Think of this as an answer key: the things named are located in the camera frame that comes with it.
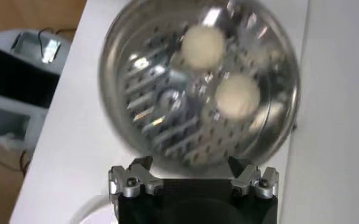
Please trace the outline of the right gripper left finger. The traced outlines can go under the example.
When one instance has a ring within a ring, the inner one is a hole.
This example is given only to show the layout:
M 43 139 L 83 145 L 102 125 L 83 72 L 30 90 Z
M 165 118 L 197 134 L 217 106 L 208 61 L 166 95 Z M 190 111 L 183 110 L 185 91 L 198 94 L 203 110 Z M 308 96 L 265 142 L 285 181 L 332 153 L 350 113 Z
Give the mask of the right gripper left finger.
M 134 159 L 128 168 L 113 166 L 108 171 L 108 192 L 113 200 L 122 195 L 126 198 L 135 198 L 142 193 L 158 195 L 163 189 L 163 180 L 150 173 L 153 157 L 144 156 Z

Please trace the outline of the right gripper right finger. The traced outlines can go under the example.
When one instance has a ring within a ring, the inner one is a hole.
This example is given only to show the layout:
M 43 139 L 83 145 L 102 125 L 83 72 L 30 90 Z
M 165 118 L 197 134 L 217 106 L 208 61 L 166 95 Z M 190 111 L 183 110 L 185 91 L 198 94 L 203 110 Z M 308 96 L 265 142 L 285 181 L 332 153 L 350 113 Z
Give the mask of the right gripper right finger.
M 273 167 L 266 167 L 263 173 L 258 166 L 245 159 L 228 158 L 232 179 L 232 194 L 234 197 L 243 197 L 251 190 L 258 198 L 272 198 L 279 194 L 279 173 Z

